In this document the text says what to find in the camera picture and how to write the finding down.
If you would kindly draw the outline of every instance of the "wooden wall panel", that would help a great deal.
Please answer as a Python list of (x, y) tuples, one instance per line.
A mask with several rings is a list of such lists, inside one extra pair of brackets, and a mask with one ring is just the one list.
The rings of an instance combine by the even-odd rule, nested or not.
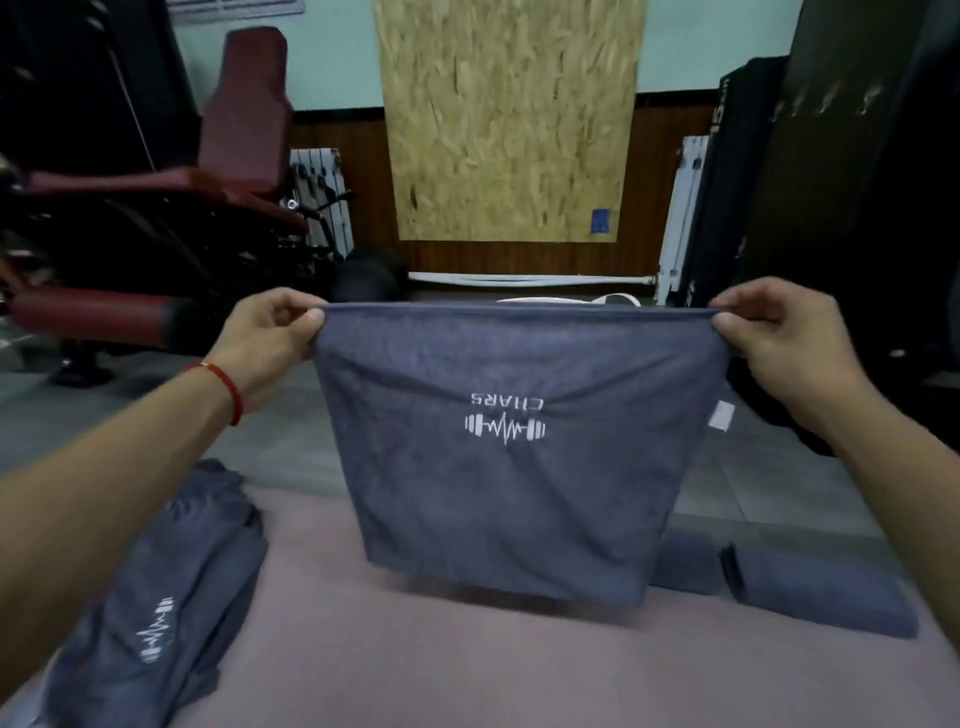
[(646, 0), (373, 9), (401, 237), (616, 240)]
[(299, 122), (295, 147), (337, 147), (358, 246), (396, 248), (410, 269), (432, 273), (651, 276), (657, 272), (677, 153), (685, 136), (708, 133), (712, 106), (640, 107), (631, 127), (617, 241), (596, 243), (400, 240), (393, 176), (382, 119)]

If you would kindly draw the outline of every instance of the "blue sticker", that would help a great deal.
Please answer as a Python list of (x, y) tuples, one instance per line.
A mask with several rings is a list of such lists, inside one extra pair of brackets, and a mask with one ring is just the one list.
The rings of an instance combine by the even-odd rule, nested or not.
[(608, 209), (595, 209), (593, 219), (590, 220), (590, 234), (595, 235), (598, 232), (610, 232), (610, 211)]

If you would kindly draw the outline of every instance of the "embroidered logo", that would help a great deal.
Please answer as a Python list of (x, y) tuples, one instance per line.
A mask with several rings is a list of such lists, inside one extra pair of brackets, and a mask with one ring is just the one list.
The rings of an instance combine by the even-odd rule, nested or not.
[(170, 613), (174, 611), (174, 598), (167, 596), (160, 600), (154, 609), (154, 621), (146, 629), (140, 630), (136, 636), (143, 641), (143, 649), (140, 650), (140, 659), (149, 664), (156, 662), (163, 651), (163, 647), (169, 642), (163, 640), (163, 636), (168, 630), (173, 629), (173, 619)]
[[(502, 409), (500, 417), (491, 416), (482, 412), (467, 415), (464, 418), (464, 428), (477, 437), (491, 434), (503, 439), (507, 445), (516, 439), (542, 440), (546, 435), (546, 425), (542, 420), (533, 417), (543, 409), (543, 400), (536, 397), (518, 397), (516, 395), (470, 395), (470, 402), (485, 407)], [(524, 419), (515, 420), (507, 417), (507, 412), (513, 410), (528, 415)]]

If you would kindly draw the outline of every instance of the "red string bracelet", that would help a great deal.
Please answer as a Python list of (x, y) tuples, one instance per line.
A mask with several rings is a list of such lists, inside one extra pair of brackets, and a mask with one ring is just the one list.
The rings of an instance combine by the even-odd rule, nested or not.
[(240, 418), (243, 417), (243, 397), (240, 396), (240, 390), (237, 389), (237, 385), (233, 383), (233, 379), (231, 379), (224, 370), (216, 364), (210, 364), (207, 361), (196, 361), (192, 364), (187, 364), (185, 371), (188, 372), (197, 367), (203, 367), (215, 374), (229, 390), (230, 396), (233, 398), (233, 420), (230, 422), (230, 426), (236, 427), (237, 423), (240, 422)]

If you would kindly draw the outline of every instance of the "hand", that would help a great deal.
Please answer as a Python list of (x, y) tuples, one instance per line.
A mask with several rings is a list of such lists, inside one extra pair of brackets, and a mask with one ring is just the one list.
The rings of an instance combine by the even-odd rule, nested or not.
[(729, 310), (713, 317), (714, 327), (803, 427), (823, 435), (833, 406), (871, 389), (832, 296), (765, 278), (724, 291), (710, 305)]
[(233, 307), (204, 361), (233, 380), (246, 411), (258, 409), (283, 376), (309, 357), (310, 344), (324, 325), (324, 313), (315, 307), (321, 303), (326, 301), (275, 288)]

